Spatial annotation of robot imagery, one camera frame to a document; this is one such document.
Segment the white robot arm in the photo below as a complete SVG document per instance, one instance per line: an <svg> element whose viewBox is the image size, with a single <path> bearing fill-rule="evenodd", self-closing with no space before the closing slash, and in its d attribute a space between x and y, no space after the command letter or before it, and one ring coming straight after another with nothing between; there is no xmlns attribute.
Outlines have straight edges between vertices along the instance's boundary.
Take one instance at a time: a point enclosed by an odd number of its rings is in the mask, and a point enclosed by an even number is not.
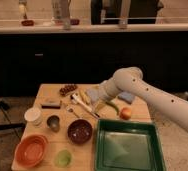
<svg viewBox="0 0 188 171"><path fill-rule="evenodd" d="M170 120L188 132L188 101L155 88L142 80L137 67L118 69L94 90L92 100L111 100L121 92L129 92L160 110Z"/></svg>

